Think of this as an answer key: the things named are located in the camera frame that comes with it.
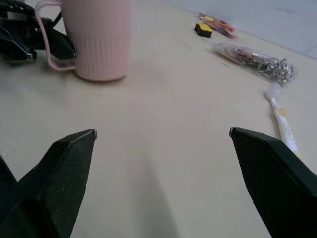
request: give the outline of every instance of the toothbrush handle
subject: toothbrush handle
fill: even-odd
[[[296,141],[293,137],[291,128],[289,127],[286,120],[286,111],[284,108],[276,108],[274,114],[278,123],[279,132],[281,134],[282,141],[290,148],[291,151],[300,159],[301,155],[299,153]]]

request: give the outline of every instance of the pink mug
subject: pink mug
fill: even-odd
[[[111,81],[126,75],[130,49],[130,0],[43,0],[35,15],[43,34],[49,65],[59,71],[75,70],[84,79]],[[61,6],[67,36],[77,59],[64,62],[50,53],[40,18],[44,6]]]

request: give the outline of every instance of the white wall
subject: white wall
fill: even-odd
[[[23,0],[26,4],[35,7],[35,5],[40,1],[40,0]],[[59,6],[46,6],[41,10],[41,16],[43,17],[48,17],[52,20],[54,20],[57,15],[60,12],[60,7]],[[63,20],[59,21],[59,23],[55,27],[56,30],[65,33],[65,27],[64,27],[64,22]]]
[[[317,0],[165,0],[317,59]]]

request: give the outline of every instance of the white toothbrush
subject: white toothbrush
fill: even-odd
[[[276,100],[280,98],[281,94],[281,86],[274,82],[266,92],[266,97],[271,101],[272,107],[274,109],[274,114],[278,123],[282,141],[299,159],[301,159],[301,155],[293,137],[293,133],[286,120],[286,110],[276,102]]]

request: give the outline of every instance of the black cable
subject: black cable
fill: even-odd
[[[56,24],[58,24],[58,22],[61,20],[62,16],[61,16],[61,12],[58,14],[57,18],[50,24],[51,29],[53,29]]]

